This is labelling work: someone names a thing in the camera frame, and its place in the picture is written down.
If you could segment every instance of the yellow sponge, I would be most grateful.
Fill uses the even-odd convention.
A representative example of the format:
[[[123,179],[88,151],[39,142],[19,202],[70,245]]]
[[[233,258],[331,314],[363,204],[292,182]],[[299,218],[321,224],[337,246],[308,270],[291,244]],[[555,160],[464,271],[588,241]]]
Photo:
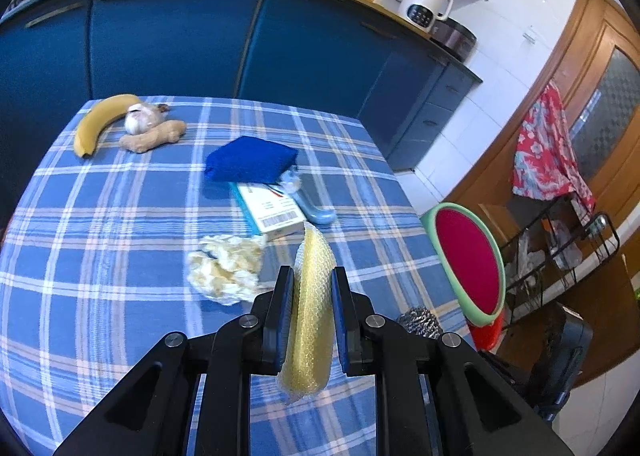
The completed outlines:
[[[287,354],[278,375],[292,400],[313,394],[329,380],[334,350],[331,271],[335,256],[322,233],[305,223],[305,239],[296,254]]]

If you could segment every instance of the blue kitchen cabinet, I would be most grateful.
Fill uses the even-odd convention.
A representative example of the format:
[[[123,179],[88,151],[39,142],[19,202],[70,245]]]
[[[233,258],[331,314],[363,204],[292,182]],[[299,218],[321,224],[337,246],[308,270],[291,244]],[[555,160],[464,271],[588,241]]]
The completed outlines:
[[[356,117],[398,26],[341,0],[264,0],[239,97]]]
[[[391,153],[434,88],[444,66],[416,40],[394,49],[371,89],[358,118],[380,152]]]
[[[91,99],[90,1],[50,0],[0,26],[0,227],[49,146]]]
[[[453,62],[441,72],[433,89],[425,98],[420,98],[420,107],[412,113],[411,122],[399,129],[402,136],[394,140],[392,151],[385,154],[386,162],[394,171],[413,169],[418,165],[473,83],[478,82]]]
[[[91,81],[117,93],[234,97],[258,0],[94,0]]]

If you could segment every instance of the ginger root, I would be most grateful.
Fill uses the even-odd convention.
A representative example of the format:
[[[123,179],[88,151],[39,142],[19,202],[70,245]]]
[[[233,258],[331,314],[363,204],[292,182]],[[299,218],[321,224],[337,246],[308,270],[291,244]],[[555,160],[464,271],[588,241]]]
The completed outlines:
[[[187,124],[183,121],[165,121],[155,128],[140,135],[123,135],[120,147],[133,153],[146,153],[154,147],[166,143],[176,143],[187,131]]]

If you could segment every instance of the red floral cloth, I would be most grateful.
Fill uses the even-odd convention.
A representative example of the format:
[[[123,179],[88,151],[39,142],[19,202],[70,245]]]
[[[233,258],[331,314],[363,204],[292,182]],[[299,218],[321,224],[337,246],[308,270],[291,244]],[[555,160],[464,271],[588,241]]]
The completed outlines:
[[[595,198],[578,172],[558,87],[549,81],[522,122],[513,166],[513,193],[536,200],[575,192],[589,212]]]

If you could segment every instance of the steel wool scrubber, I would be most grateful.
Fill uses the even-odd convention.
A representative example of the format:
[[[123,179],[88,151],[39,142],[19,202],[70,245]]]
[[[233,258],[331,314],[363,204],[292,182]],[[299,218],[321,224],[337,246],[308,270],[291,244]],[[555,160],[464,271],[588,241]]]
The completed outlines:
[[[329,381],[334,350],[331,271],[335,256],[329,243],[310,223],[294,264],[294,290],[289,343],[280,387],[294,402],[323,389]]]
[[[442,335],[438,318],[424,306],[410,308],[398,317],[396,322],[409,333],[422,337],[437,339]]]

